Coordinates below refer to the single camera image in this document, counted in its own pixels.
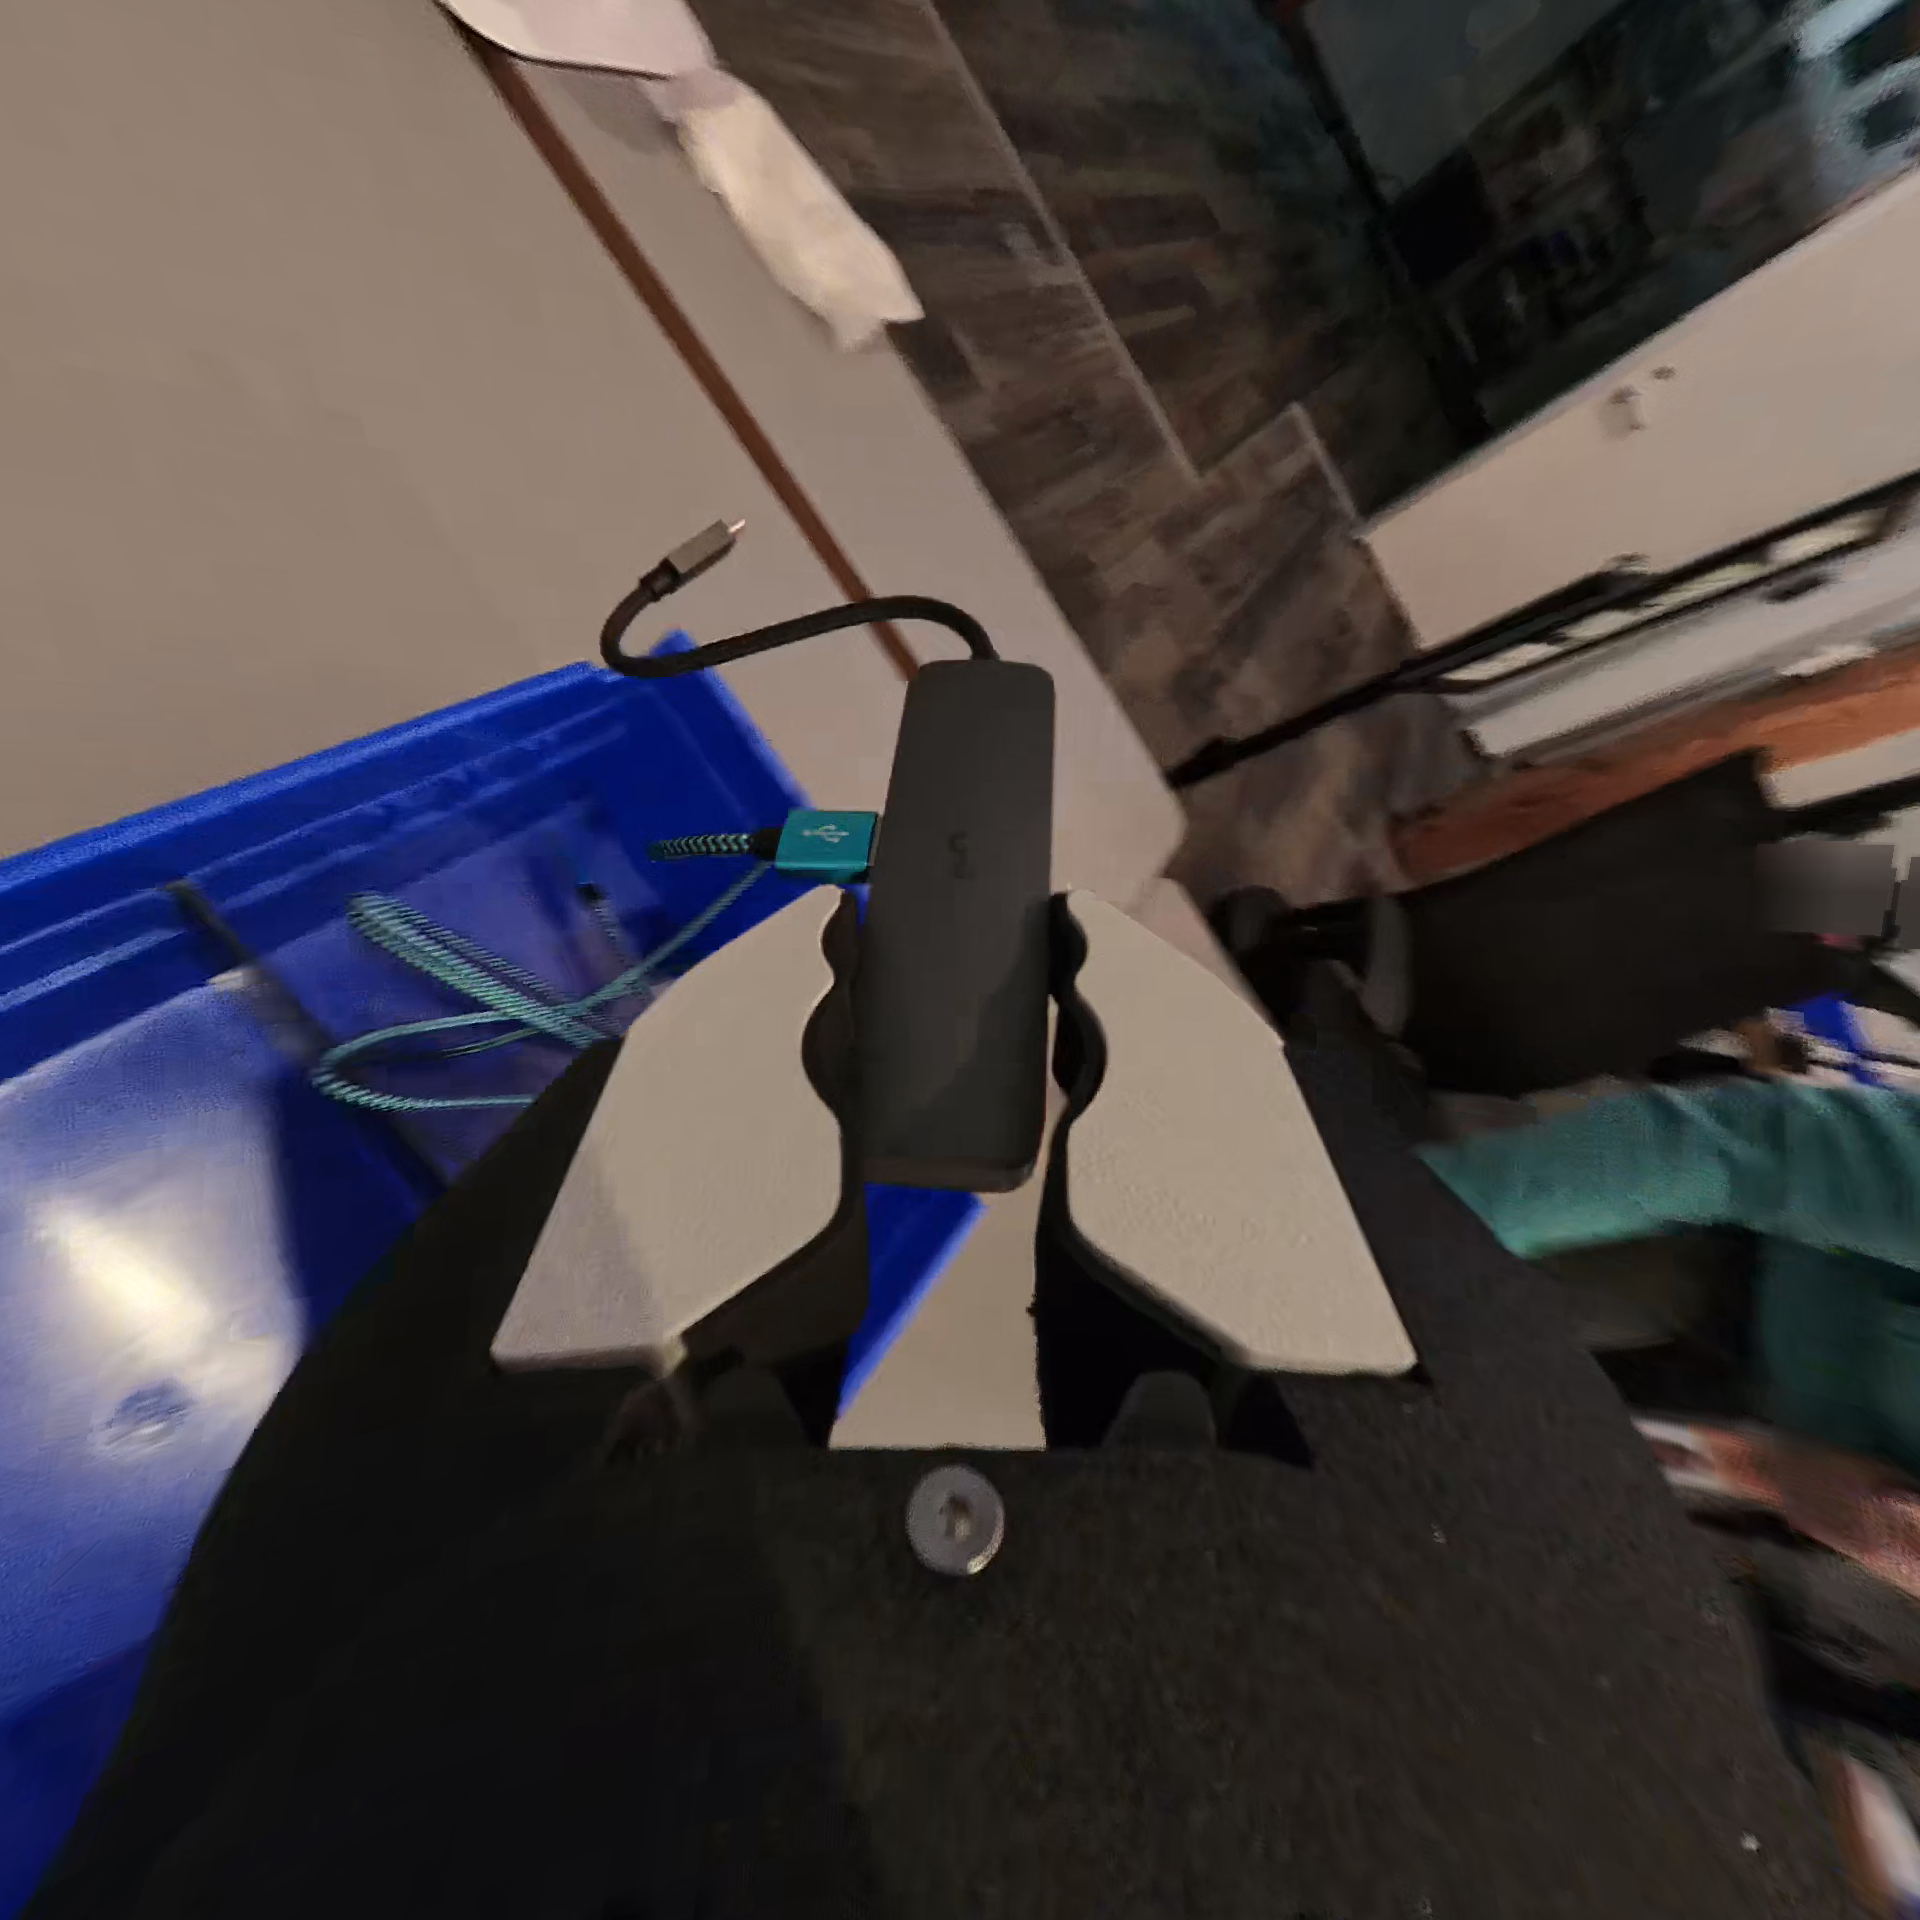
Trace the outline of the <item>blue plastic bin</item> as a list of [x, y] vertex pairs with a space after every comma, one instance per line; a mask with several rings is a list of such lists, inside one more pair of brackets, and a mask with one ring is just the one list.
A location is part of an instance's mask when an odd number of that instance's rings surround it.
[[353, 903], [614, 1032], [800, 893], [651, 843], [879, 814], [896, 732], [799, 774], [720, 676], [577, 662], [6, 860], [6, 1915], [282, 1382], [574, 1055], [500, 1019], [386, 1055], [399, 1111], [316, 1087], [332, 1048], [473, 1008]]

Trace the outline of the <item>white crumpled paper towel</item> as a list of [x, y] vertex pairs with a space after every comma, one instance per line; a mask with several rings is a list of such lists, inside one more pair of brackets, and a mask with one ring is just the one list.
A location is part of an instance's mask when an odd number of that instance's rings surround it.
[[864, 351], [923, 319], [896, 254], [753, 86], [718, 68], [696, 71], [675, 82], [666, 114], [691, 172], [761, 268], [841, 351]]

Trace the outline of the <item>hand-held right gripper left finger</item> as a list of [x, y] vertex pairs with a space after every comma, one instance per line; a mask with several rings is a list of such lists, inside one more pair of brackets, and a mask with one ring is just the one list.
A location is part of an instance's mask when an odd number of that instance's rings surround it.
[[857, 928], [811, 887], [672, 982], [619, 1042], [494, 1333], [506, 1371], [684, 1359], [696, 1330], [831, 1230], [847, 1144], [806, 1064]]

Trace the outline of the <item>grey usb hub small logo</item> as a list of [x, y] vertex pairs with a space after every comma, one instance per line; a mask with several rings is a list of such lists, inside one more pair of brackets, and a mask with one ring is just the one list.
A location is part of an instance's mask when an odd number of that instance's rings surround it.
[[1049, 1031], [1057, 693], [1004, 658], [970, 612], [923, 594], [855, 599], [680, 653], [626, 647], [642, 612], [726, 560], [742, 533], [715, 519], [639, 576], [600, 653], [631, 680], [670, 680], [873, 624], [923, 624], [961, 658], [907, 684], [891, 774], [864, 869], [851, 852], [761, 846], [796, 878], [867, 887], [854, 973], [855, 1135], [871, 1183], [1008, 1192], [1041, 1159]]

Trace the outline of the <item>black office chair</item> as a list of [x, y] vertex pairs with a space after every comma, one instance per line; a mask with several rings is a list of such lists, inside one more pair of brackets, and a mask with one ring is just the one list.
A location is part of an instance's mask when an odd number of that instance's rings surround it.
[[1318, 904], [1240, 887], [1207, 924], [1282, 1026], [1336, 968], [1432, 1087], [1527, 1096], [1827, 996], [1914, 1021], [1881, 957], [1916, 904], [1870, 838], [1914, 807], [1914, 774], [1782, 807], [1739, 752], [1447, 880]]

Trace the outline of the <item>white furniture panel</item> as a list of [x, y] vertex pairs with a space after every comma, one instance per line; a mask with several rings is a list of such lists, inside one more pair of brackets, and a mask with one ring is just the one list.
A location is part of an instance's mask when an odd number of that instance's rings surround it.
[[[1916, 474], [1918, 179], [1660, 331], [1362, 538], [1427, 651], [1620, 560], [1676, 571]], [[1916, 519], [1815, 582], [1752, 588], [1457, 702], [1490, 758], [1916, 624]]]

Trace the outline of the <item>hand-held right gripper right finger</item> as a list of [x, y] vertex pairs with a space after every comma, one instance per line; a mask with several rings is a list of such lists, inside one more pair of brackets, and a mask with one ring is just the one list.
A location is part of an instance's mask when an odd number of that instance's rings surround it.
[[1268, 1376], [1407, 1378], [1419, 1355], [1280, 1031], [1158, 931], [1052, 900], [1042, 1220], [1094, 1279], [1203, 1355]]

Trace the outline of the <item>dark glass panel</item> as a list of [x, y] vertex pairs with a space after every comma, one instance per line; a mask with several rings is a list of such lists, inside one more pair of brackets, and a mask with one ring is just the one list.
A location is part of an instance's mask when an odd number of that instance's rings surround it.
[[1646, 444], [1664, 336], [1916, 172], [1916, 5], [1275, 5], [1447, 448], [1368, 519], [1590, 412]]

